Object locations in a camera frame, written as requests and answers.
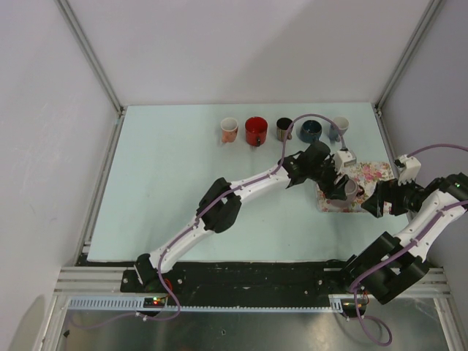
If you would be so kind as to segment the brown patterned mug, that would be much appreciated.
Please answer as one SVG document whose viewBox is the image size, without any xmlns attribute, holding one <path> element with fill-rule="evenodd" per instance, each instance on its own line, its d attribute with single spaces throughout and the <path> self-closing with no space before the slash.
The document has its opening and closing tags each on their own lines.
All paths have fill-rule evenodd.
<svg viewBox="0 0 468 351">
<path fill-rule="evenodd" d="M 283 142 L 285 139 L 292 139 L 292 132 L 289 127 L 293 121 L 290 118 L 282 117 L 276 121 L 276 136 L 277 139 Z"/>
</svg>

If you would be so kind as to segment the red mug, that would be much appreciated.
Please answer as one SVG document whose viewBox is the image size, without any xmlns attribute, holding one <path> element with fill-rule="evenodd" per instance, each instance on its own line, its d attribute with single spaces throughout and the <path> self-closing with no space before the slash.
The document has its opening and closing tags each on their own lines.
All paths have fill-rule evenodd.
<svg viewBox="0 0 468 351">
<path fill-rule="evenodd" d="M 268 133 L 268 122 L 259 116 L 253 116 L 244 124 L 246 142 L 253 147 L 261 146 Z"/>
</svg>

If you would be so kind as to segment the grey mug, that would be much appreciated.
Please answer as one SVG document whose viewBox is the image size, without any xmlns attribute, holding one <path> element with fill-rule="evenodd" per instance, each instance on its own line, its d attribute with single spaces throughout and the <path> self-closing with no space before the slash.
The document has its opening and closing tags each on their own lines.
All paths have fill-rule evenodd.
<svg viewBox="0 0 468 351">
<path fill-rule="evenodd" d="M 339 142 L 341 136 L 348 130 L 349 125 L 350 123 L 347 118 L 342 116 L 335 117 L 328 130 L 329 140 L 332 142 Z"/>
</svg>

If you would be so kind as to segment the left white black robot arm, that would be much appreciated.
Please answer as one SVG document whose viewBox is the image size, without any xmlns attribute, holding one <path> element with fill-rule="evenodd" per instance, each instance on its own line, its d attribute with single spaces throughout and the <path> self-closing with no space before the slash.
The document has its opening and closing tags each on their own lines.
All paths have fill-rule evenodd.
<svg viewBox="0 0 468 351">
<path fill-rule="evenodd" d="M 192 247 L 214 233 L 230 229 L 243 205 L 274 189 L 287 189 L 310 179 L 328 199 L 346 200 L 349 177 L 341 169 L 355 163 L 356 156 L 348 148 L 333 154 L 326 144 L 317 141 L 305 151 L 283 155 L 277 165 L 250 178 L 233 182 L 216 179 L 189 224 L 165 245 L 136 259 L 138 285 L 147 292 L 157 290 L 164 281 L 162 275 Z"/>
</svg>

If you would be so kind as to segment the blue mug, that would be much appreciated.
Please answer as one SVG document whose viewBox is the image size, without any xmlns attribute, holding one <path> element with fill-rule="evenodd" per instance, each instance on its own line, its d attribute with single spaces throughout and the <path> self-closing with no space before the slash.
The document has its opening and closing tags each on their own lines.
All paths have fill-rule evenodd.
<svg viewBox="0 0 468 351">
<path fill-rule="evenodd" d="M 315 120 L 307 120 L 301 126 L 299 137 L 305 143 L 315 143 L 320 140 L 321 135 L 321 123 Z"/>
</svg>

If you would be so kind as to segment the lilac mug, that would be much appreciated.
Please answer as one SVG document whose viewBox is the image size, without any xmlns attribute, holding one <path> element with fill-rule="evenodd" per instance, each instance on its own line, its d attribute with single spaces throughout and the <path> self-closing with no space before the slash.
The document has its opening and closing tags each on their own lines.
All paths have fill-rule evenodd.
<svg viewBox="0 0 468 351">
<path fill-rule="evenodd" d="M 335 212 L 359 212 L 358 198 L 365 194 L 365 189 L 354 179 L 349 179 L 344 185 L 345 198 L 331 200 L 330 206 Z"/>
</svg>

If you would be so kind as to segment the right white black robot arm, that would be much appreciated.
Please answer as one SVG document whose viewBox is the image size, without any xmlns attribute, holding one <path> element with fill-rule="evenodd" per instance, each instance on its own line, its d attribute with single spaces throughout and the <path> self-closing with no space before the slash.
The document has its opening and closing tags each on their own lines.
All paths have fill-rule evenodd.
<svg viewBox="0 0 468 351">
<path fill-rule="evenodd" d="M 376 218 L 386 203 L 390 214 L 412 212 L 412 221 L 399 233 L 384 232 L 339 273 L 346 293 L 363 288 L 386 304 L 419 282 L 430 269 L 427 254 L 443 230 L 467 212 L 467 176 L 463 173 L 436 178 L 428 186 L 397 179 L 378 181 L 362 207 Z"/>
</svg>

